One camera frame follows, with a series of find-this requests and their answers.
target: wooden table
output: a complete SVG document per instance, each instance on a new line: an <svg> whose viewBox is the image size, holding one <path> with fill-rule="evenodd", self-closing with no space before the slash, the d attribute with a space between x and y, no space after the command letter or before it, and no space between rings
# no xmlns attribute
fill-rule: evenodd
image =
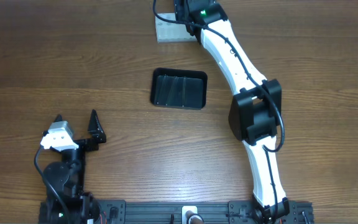
<svg viewBox="0 0 358 224"><path fill-rule="evenodd" d="M254 65L283 87L277 160L288 198L313 202L318 223L358 223L358 1L220 2ZM172 12L172 0L158 10ZM205 108L153 106L157 67L205 71ZM0 0L0 222L37 221L41 133L61 113L85 138L92 109L108 135L87 156L97 198L250 199L231 98L197 43L157 44L150 0ZM40 163L59 159L44 152Z"/></svg>

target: wood grain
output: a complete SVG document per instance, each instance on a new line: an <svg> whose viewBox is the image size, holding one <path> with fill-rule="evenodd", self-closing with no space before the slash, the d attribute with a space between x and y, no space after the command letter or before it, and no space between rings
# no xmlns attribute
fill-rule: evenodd
<svg viewBox="0 0 358 224"><path fill-rule="evenodd" d="M358 1L222 0L254 65L283 87L288 197L317 223L358 223ZM161 12L172 1L159 0ZM203 70L201 111L149 103L157 67ZM157 44L150 0L0 0L0 222L34 223L45 187L32 159L56 114L108 142L86 189L130 202L247 200L247 154L227 123L229 86L196 43ZM59 160L45 152L42 166Z"/></svg>

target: black mounting base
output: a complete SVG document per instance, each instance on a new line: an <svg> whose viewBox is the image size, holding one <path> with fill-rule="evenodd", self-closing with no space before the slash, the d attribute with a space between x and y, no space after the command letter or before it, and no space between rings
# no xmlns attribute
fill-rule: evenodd
<svg viewBox="0 0 358 224"><path fill-rule="evenodd" d="M181 224L183 206L197 206L198 214L203 217L205 224L256 224L252 218L252 201L219 202L129 202L124 200L98 200L101 210L106 212L107 224ZM289 201L290 213L281 217L276 223L314 224L313 207L311 203ZM41 203L39 223L44 223L46 206Z"/></svg>

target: wooden surface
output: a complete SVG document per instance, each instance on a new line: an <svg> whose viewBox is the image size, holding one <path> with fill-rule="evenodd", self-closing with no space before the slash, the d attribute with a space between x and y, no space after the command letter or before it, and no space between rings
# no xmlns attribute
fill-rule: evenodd
<svg viewBox="0 0 358 224"><path fill-rule="evenodd" d="M318 223L358 223L358 1L222 0L254 65L283 87L277 155L292 200ZM160 0L172 12L172 0ZM203 70L201 111L149 102L157 67ZM252 174L227 122L231 92L196 43L157 44L149 0L0 0L0 222L34 223L45 187L34 154L61 113L86 137L86 190L129 202L247 200ZM42 167L59 160L52 152Z"/></svg>

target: black cable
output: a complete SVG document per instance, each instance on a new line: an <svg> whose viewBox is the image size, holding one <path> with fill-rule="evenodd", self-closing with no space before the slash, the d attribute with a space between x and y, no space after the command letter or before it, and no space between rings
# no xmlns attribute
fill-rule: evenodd
<svg viewBox="0 0 358 224"><path fill-rule="evenodd" d="M270 165L269 152L265 151L265 153L266 153L266 159L267 159L268 172L270 174L270 181L272 182L274 200L275 200L275 211L274 211L274 216L272 219L272 223L274 224L276 222L277 213L278 213L277 191L276 191L276 185L274 184L274 180L273 180L273 172L272 172L272 165Z"/></svg>
<svg viewBox="0 0 358 224"><path fill-rule="evenodd" d="M47 180L46 176L44 175L44 173L41 171L40 167L38 166L38 157L41 153L41 151L44 149L44 147L40 146L40 148L38 149L37 153L35 154L34 157L34 165L35 168L37 169L38 173L40 173L41 177L42 177L42 181L44 182L45 186L53 193L53 195L55 196L55 198L59 201L60 205L63 208L63 211L65 213L64 217L66 217L67 223L71 223L70 221L70 212L68 211L68 208L65 204L65 202L62 200L62 198L59 196L59 194L57 194L56 190L54 189L54 187L49 183L49 181Z"/></svg>
<svg viewBox="0 0 358 224"><path fill-rule="evenodd" d="M193 26L193 27L197 27L197 28L200 28L200 29L205 29L205 30L208 30L216 35L218 35L220 38L224 39L224 41L229 44L229 46L231 47L234 55L239 59L240 61L240 64L241 66L243 67L248 79L256 86L256 88L258 88L263 94L264 96L266 97L267 101L269 102L269 104L271 105L271 107L273 108L274 112L275 112L275 115L276 115L276 118L278 119L278 123L280 124L280 130L281 130L281 139L280 139L280 144L278 144L277 148L276 149L269 149L268 147L264 146L263 145L263 149L265 151L268 151L268 152L278 152L284 145L284 140L285 140L285 129L284 129L284 122L283 122L283 119L280 115L280 112L277 108L277 105L274 103L272 97L267 93L267 91L265 89L263 89L251 76L251 74L248 72L248 69L246 67L246 65L244 64L244 62L242 61L238 51L236 50L236 48L231 44L230 40L223 36L221 33L219 33L218 31L214 30L214 29L211 29L209 28L207 25L200 25L200 24L195 24L194 22L184 22L184 21L173 21L173 20L170 20L170 19L164 19L162 18L161 16L159 16L157 14L157 12L155 11L155 4L156 4L157 0L154 0L153 1L153 13L154 15L159 18L161 21L164 21L164 22L169 22L169 23L173 23L173 24L183 24L183 25L186 25L186 26Z"/></svg>

